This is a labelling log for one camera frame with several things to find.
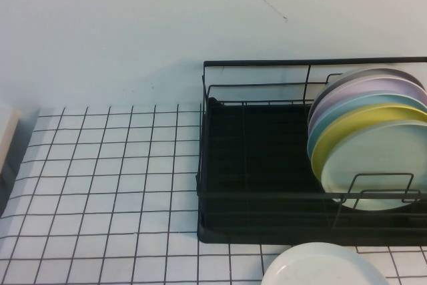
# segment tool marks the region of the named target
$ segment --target black wire rack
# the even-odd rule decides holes
[[[306,153],[307,98],[313,66],[426,63],[427,57],[315,59],[286,61],[205,61],[203,125],[199,170],[198,237],[208,243],[301,244],[331,242],[345,246],[427,245],[427,194],[411,189],[409,172],[360,173],[346,193],[325,193]],[[209,67],[306,66],[305,81],[206,84]],[[291,99],[216,99],[212,91],[257,87],[301,88]],[[394,190],[352,192],[362,176],[402,176]],[[361,199],[401,200],[395,210],[362,211]],[[352,208],[344,206],[356,200]]]

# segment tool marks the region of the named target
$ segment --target white wall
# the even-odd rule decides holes
[[[199,101],[206,59],[427,55],[425,3],[0,0],[0,98],[14,107]]]

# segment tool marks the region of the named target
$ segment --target plate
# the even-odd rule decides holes
[[[313,110],[314,108],[312,107],[310,111],[313,110],[313,115],[314,113],[322,114],[328,108],[344,99],[360,93],[378,90],[386,90],[407,95],[427,105],[426,92],[415,83],[396,76],[373,75],[351,80],[335,88],[319,102],[317,107],[315,107],[316,110]]]
[[[322,171],[326,192],[347,192],[359,173],[413,173],[410,189],[427,190],[427,123],[394,120],[378,123],[343,139],[330,153]],[[351,192],[405,189],[409,175],[360,176]],[[355,200],[343,206],[353,208]],[[389,210],[405,206],[402,200],[359,200],[359,210]]]
[[[323,131],[314,146],[312,154],[314,175],[320,180],[330,152],[346,136],[376,123],[397,119],[427,121],[427,113],[401,103],[377,103],[350,111],[333,121]]]
[[[307,243],[280,254],[261,285],[388,285],[361,255],[328,243]]]
[[[312,108],[308,112],[308,119],[311,120],[312,114],[316,108],[316,106],[320,103],[320,101],[328,95],[332,90],[335,88],[341,86],[342,84],[357,79],[359,77],[364,76],[372,76],[372,75],[392,75],[404,78],[408,81],[411,81],[412,83],[415,83],[416,85],[420,86],[422,89],[424,89],[424,86],[420,83],[418,79],[416,79],[414,76],[410,75],[409,73],[406,73],[399,69],[394,68],[371,68],[371,69],[365,69],[365,70],[357,70],[357,71],[350,71],[341,74],[337,78],[335,78],[333,81],[326,84],[325,88],[319,94],[314,98]]]
[[[309,158],[311,159],[312,157],[314,146],[320,135],[335,119],[359,107],[376,103],[403,103],[427,112],[427,106],[421,101],[407,95],[390,93],[389,91],[371,91],[350,97],[327,109],[318,119],[315,119],[315,116],[312,118],[308,128],[307,154]]]

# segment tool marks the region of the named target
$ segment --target white object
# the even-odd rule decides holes
[[[388,285],[357,253],[327,243],[308,243],[278,256],[261,285]]]

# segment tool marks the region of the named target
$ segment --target white tiled countertop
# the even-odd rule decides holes
[[[258,285],[289,246],[196,237],[200,105],[43,110],[0,219],[2,284]],[[427,284],[427,248],[351,248]]]

